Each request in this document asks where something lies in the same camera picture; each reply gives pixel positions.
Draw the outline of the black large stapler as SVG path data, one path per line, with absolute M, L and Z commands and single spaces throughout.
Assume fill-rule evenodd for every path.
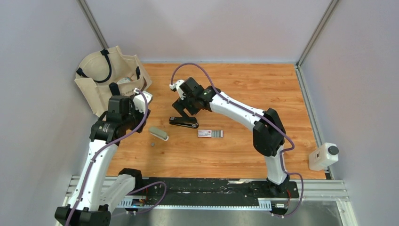
M 169 124 L 192 129 L 199 127 L 198 121 L 195 117 L 170 117 Z

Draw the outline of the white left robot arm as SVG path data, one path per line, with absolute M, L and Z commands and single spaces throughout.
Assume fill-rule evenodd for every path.
M 111 186 L 102 191 L 106 173 L 120 141 L 140 133 L 150 114 L 152 94 L 112 96 L 108 110 L 92 125 L 84 169 L 66 206 L 57 207 L 55 219 L 63 226 L 107 226 L 113 211 L 127 193 L 144 189 L 141 172 L 123 169 Z

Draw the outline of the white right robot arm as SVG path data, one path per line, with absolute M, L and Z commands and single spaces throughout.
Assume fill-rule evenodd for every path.
M 185 110 L 190 115 L 208 110 L 224 115 L 249 129 L 254 148 L 266 161 L 269 193 L 274 197 L 281 197 L 287 191 L 287 174 L 279 156 L 284 147 L 286 132 L 274 109 L 264 111 L 250 107 L 230 98 L 214 86 L 203 88 L 192 77 L 171 83 L 169 87 L 179 95 L 173 107 L 183 117 L 188 117 Z

